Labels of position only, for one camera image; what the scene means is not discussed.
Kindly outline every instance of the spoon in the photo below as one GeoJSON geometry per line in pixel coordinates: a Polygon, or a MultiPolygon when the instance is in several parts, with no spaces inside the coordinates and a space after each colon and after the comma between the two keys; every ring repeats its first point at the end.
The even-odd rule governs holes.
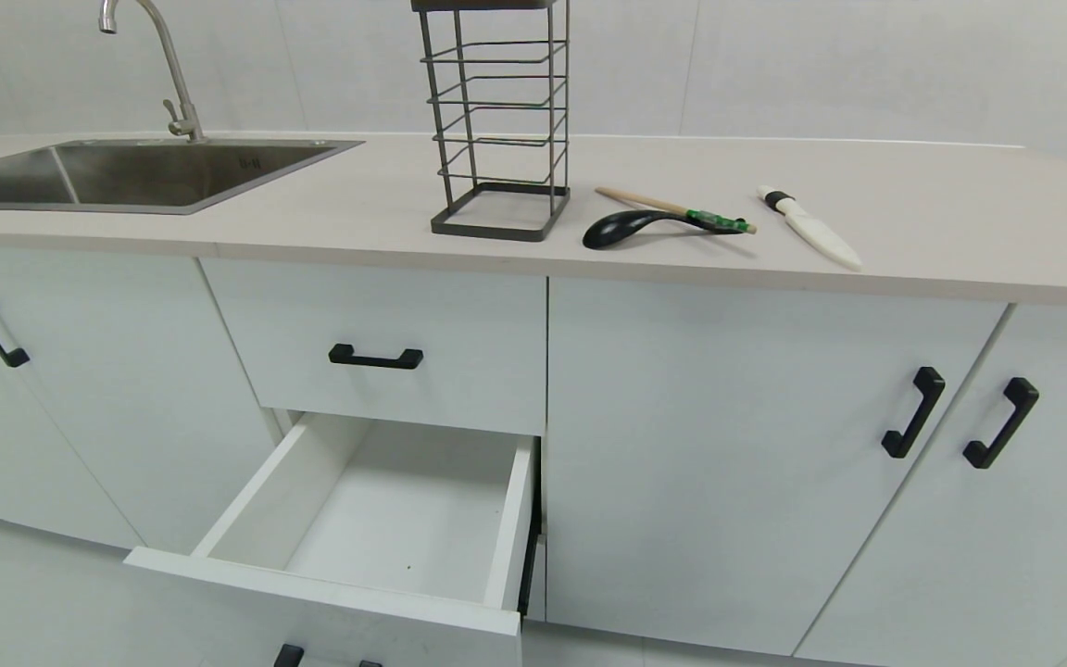
{"type": "Polygon", "coordinates": [[[722,227],[722,225],[696,219],[696,217],[644,208],[644,210],[618,211],[601,217],[584,234],[584,245],[590,250],[606,249],[627,239],[628,236],[640,232],[641,228],[648,227],[657,220],[676,220],[712,234],[742,234],[737,228],[722,227]]]}

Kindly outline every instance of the faucet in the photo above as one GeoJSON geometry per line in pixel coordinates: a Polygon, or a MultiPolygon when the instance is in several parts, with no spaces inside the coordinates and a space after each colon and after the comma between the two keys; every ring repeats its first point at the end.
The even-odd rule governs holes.
{"type": "MultiPolygon", "coordinates": [[[[164,47],[166,66],[171,68],[171,80],[175,84],[175,95],[179,97],[179,109],[184,117],[175,116],[175,107],[171,100],[164,100],[164,107],[171,114],[171,122],[166,124],[166,129],[175,137],[187,134],[189,143],[195,144],[204,141],[204,130],[201,128],[201,117],[195,115],[195,106],[192,105],[192,97],[187,93],[187,83],[184,81],[184,72],[179,68],[179,59],[175,57],[175,46],[171,43],[171,33],[166,32],[166,21],[159,13],[159,9],[152,0],[137,0],[143,9],[150,14],[150,20],[156,22],[156,31],[159,32],[159,42],[164,47]]],[[[101,0],[101,16],[97,18],[98,30],[106,34],[116,34],[117,25],[114,21],[114,9],[117,9],[117,0],[101,0]]]]}

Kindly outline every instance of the wooden handle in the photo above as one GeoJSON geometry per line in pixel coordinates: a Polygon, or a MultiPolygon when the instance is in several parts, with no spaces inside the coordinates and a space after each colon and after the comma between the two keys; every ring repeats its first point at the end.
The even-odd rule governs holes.
{"type": "Polygon", "coordinates": [[[625,193],[625,191],[615,190],[612,187],[596,187],[595,191],[596,193],[604,194],[605,197],[610,197],[611,200],[643,204],[647,207],[662,208],[662,210],[669,211],[671,215],[686,215],[686,212],[690,211],[689,208],[680,207],[678,204],[670,204],[669,202],[663,202],[652,197],[643,197],[643,195],[640,194],[625,193]]]}

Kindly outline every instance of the white cabinet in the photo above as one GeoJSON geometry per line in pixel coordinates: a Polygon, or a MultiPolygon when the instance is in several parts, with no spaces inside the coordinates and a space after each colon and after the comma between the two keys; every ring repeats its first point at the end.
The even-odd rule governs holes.
{"type": "Polygon", "coordinates": [[[552,279],[547,620],[792,653],[1003,309],[552,279]]]}
{"type": "Polygon", "coordinates": [[[0,363],[0,519],[102,544],[134,530],[17,377],[0,363]]]}
{"type": "Polygon", "coordinates": [[[191,556],[128,566],[211,664],[521,667],[537,440],[308,414],[191,556]]]}
{"type": "MultiPolygon", "coordinates": [[[[34,394],[141,537],[111,544],[189,552],[276,442],[193,258],[0,249],[0,342],[29,358],[0,361],[10,390],[34,394]]],[[[16,428],[3,443],[38,436],[16,428]]]]}
{"type": "Polygon", "coordinates": [[[541,435],[545,277],[204,260],[276,409],[541,435]]]}
{"type": "Polygon", "coordinates": [[[1019,306],[799,656],[1051,667],[1067,656],[1067,308],[1019,306]],[[989,469],[1023,377],[1038,401],[989,469]]]}

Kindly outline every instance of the drawer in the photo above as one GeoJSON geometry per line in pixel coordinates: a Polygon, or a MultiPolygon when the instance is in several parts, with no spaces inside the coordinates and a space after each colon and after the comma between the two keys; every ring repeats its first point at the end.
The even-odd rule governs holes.
{"type": "Polygon", "coordinates": [[[535,496],[532,436],[308,414],[191,556],[126,565],[217,666],[520,667],[535,496]]]}
{"type": "Polygon", "coordinates": [[[202,261],[264,407],[545,430],[544,277],[202,261]]]}

